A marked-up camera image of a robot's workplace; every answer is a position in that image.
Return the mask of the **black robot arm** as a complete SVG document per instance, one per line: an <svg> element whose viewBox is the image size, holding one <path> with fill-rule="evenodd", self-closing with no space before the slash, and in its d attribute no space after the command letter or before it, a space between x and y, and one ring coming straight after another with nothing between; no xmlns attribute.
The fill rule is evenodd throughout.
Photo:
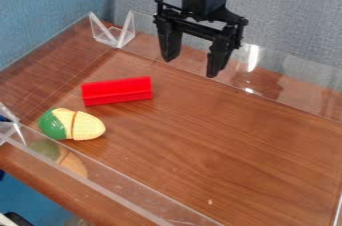
<svg viewBox="0 0 342 226"><path fill-rule="evenodd" d="M181 7L164 0L154 2L153 23L164 61L169 62L178 56L184 33L205 39L212 42L205 75L213 78L225 68L232 51L241 46L248 20L225 8L227 0L181 0Z"/></svg>

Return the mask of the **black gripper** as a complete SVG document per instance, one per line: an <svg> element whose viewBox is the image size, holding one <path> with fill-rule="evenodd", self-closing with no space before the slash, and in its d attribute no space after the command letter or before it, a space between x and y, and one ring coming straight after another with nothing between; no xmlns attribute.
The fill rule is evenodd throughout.
<svg viewBox="0 0 342 226"><path fill-rule="evenodd" d="M225 68L233 49L241 46L243 31L248 20L232 13L224 6L206 16L178 8L164 0L154 0L156 13L153 23L161 57L165 62L180 54L182 34L212 42L206 54L206 77L213 78Z"/></svg>

